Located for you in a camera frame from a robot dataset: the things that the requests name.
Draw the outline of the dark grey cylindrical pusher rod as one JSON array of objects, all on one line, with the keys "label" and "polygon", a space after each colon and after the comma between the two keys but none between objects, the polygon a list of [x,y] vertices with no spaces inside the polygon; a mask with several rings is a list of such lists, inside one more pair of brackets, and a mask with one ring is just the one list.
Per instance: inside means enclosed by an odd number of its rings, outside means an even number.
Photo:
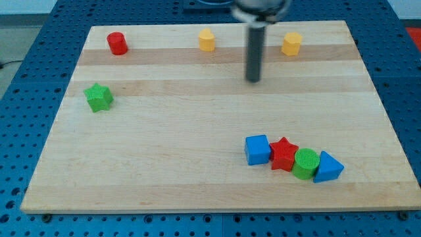
[{"label": "dark grey cylindrical pusher rod", "polygon": [[248,82],[260,81],[265,31],[265,27],[247,29],[245,79]]}]

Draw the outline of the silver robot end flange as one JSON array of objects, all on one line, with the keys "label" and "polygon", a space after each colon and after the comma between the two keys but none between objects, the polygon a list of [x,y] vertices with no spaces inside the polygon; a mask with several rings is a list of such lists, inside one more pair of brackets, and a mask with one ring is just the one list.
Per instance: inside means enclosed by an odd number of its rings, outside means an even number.
[{"label": "silver robot end flange", "polygon": [[285,17],[291,0],[234,0],[232,15],[252,28],[262,28]]}]

